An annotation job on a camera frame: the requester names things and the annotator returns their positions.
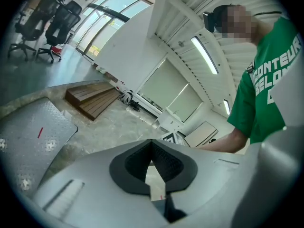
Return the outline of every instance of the man in green t-shirt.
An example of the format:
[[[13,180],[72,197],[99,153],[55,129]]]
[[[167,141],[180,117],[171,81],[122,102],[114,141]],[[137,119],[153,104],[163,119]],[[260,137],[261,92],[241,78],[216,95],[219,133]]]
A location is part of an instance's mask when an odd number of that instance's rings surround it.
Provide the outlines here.
[[[270,89],[288,71],[301,49],[300,34],[292,22],[281,16],[273,26],[251,16],[240,5],[214,9],[216,29],[223,36],[250,42],[257,48],[253,70],[243,73],[228,122],[232,133],[204,147],[204,150],[235,153],[250,143],[262,142],[285,123],[270,95]]]

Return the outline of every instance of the brown wooden bench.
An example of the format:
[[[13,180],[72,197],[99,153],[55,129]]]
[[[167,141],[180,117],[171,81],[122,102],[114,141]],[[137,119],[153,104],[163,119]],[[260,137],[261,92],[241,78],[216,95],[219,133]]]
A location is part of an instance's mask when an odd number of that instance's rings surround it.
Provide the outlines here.
[[[93,121],[118,96],[119,93],[109,83],[100,83],[67,89],[65,98],[79,112]]]

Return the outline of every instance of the neck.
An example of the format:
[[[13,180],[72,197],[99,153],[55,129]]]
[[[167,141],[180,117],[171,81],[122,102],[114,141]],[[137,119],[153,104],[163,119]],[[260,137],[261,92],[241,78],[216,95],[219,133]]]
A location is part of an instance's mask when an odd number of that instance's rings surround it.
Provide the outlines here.
[[[267,35],[272,30],[272,28],[273,26],[258,20],[256,23],[255,32],[253,33],[251,38],[251,43],[258,46],[260,41],[264,38],[265,35]]]

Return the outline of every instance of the green t-shirt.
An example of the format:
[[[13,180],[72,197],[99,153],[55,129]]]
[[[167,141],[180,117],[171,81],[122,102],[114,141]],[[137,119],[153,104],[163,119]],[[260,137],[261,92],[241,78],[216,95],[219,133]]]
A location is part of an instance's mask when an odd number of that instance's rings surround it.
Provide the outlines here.
[[[228,122],[250,138],[250,143],[262,142],[285,126],[269,91],[286,74],[300,51],[297,34],[290,20],[279,18],[257,46],[254,85],[246,71],[242,75]]]

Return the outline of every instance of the wooden stair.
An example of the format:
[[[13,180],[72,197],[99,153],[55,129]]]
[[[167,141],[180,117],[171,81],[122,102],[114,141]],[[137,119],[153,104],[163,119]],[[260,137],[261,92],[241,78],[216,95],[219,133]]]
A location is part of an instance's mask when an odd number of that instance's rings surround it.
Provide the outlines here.
[[[99,83],[67,89],[65,99],[94,121],[118,96],[119,93],[109,83]]]

